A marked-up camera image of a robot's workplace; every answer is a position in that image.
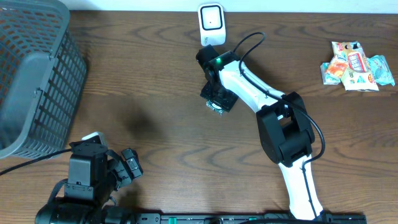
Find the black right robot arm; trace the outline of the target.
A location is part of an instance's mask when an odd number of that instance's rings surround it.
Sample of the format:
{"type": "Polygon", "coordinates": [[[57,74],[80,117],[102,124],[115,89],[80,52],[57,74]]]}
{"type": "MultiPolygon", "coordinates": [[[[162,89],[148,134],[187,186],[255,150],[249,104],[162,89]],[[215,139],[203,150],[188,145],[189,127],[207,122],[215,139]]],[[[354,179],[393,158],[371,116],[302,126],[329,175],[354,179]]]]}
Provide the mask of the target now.
{"type": "Polygon", "coordinates": [[[319,220],[323,207],[312,177],[312,144],[320,128],[296,92],[285,94],[264,83],[232,51],[219,54],[211,45],[196,60],[205,73],[201,97],[213,111],[229,112],[242,100],[256,115],[261,146],[282,172],[289,209],[299,220],[319,220]]]}

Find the orange tissue pack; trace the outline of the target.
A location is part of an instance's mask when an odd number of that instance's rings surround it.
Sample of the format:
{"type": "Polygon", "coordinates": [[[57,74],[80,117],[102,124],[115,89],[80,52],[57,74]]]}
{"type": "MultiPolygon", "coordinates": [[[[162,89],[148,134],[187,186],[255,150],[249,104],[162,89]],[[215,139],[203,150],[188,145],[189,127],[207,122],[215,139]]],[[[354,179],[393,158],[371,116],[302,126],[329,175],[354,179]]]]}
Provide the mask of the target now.
{"type": "Polygon", "coordinates": [[[346,53],[336,54],[329,63],[326,74],[335,79],[340,79],[348,67],[348,58],[346,53]]]}

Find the teal white Kleenex tissue pack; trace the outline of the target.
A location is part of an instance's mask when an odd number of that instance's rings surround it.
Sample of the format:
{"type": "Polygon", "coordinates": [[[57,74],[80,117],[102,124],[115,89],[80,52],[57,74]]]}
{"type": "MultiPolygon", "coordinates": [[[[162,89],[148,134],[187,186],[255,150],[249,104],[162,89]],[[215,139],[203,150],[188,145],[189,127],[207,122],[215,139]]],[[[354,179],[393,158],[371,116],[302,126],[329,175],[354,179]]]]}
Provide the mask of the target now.
{"type": "Polygon", "coordinates": [[[323,84],[324,85],[338,85],[341,83],[340,80],[337,80],[329,75],[326,74],[326,69],[328,68],[329,63],[324,62],[320,65],[320,73],[322,76],[323,84]]]}

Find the green soft wipes pack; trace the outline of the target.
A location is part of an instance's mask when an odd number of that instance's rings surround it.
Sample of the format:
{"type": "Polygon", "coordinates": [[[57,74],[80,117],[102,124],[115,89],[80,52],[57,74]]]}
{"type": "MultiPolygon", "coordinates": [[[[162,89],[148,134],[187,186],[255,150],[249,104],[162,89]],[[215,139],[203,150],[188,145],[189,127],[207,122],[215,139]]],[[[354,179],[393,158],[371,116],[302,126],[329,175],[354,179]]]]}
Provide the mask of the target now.
{"type": "Polygon", "coordinates": [[[375,81],[379,85],[395,85],[395,80],[388,66],[385,56],[375,55],[368,58],[375,81]]]}

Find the black healing ointment box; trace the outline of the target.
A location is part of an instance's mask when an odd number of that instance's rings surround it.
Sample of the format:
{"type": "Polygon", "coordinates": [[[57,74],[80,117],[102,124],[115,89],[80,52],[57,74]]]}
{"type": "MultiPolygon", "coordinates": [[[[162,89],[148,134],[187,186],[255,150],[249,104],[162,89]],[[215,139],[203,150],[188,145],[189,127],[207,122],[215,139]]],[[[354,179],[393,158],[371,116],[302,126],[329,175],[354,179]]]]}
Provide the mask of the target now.
{"type": "Polygon", "coordinates": [[[213,110],[214,112],[218,113],[220,116],[224,113],[224,109],[220,106],[217,106],[215,103],[213,103],[212,101],[207,101],[206,102],[207,107],[209,107],[211,110],[213,110]]]}

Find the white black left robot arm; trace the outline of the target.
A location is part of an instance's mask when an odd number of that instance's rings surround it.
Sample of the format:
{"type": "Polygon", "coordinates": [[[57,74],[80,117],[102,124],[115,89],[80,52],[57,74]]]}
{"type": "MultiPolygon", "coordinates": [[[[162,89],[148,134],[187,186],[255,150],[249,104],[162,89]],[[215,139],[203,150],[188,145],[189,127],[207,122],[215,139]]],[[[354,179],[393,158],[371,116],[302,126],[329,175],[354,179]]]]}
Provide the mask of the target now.
{"type": "Polygon", "coordinates": [[[99,137],[70,143],[68,178],[58,182],[36,223],[111,223],[111,194],[143,175],[135,150],[117,154],[99,137]]]}

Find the cream wipes pack blue edges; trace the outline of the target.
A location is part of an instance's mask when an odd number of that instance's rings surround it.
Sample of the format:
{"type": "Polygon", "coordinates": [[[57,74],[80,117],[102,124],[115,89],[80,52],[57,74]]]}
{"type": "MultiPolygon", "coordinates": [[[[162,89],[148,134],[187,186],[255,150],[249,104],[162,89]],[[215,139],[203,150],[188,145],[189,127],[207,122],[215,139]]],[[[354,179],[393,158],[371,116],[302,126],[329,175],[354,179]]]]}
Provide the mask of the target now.
{"type": "Polygon", "coordinates": [[[348,67],[340,79],[346,91],[379,91],[361,44],[332,42],[334,55],[346,53],[348,67]]]}

